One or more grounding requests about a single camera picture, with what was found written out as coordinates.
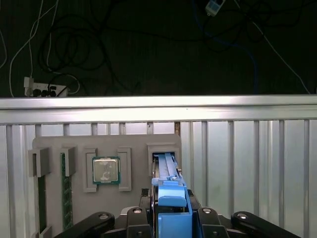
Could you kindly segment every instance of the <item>metal bolt head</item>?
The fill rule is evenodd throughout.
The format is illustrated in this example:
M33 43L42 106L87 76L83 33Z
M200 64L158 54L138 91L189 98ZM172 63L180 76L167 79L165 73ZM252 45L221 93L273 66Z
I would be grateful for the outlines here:
M239 214L237 215L237 217L238 217L238 218L241 218L241 219L243 219L243 220L245 220L245 219L248 218L248 216L247 216L246 214L243 214L243 213L239 213Z
M105 220L105 219L107 219L108 218L108 215L107 214L101 214L101 215L99 215L99 219L100 220Z
M133 212L139 214L142 212L142 210L140 208L136 208L133 210Z
M204 209L203 209L203 212L209 214L209 213L211 212L211 210L210 210L209 208L204 208Z

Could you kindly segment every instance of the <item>cpu chip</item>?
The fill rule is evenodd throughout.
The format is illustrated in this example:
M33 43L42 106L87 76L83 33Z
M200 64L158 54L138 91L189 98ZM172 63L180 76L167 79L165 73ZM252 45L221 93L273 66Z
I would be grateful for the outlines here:
M120 183L120 157L94 157L93 183Z

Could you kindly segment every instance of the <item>white connector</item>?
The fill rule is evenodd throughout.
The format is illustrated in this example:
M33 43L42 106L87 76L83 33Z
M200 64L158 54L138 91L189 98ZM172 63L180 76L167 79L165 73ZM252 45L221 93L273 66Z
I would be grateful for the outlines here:
M27 97L50 97L48 95L48 84L47 83L35 83L34 78L24 77L24 95ZM58 95L66 86L50 84L50 91ZM68 90L64 90L59 97L67 97Z
M205 7L208 16L216 16L226 0L210 0Z

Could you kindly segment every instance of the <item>green circuit board edge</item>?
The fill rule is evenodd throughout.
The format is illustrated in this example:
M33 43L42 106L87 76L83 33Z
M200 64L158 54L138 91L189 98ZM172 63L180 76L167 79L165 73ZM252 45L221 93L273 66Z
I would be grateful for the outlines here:
M65 153L60 154L61 160L61 200L63 229L67 230L73 226L73 206L71 177L66 176Z

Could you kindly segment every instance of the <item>power strip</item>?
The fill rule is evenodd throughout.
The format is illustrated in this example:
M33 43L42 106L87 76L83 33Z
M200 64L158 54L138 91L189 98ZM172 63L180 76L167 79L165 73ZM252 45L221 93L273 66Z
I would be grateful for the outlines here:
M27 97L51 97L47 83L35 83L34 78L24 77L24 95ZM50 84L53 95L58 95L66 86ZM67 97L68 90L64 90L58 97Z

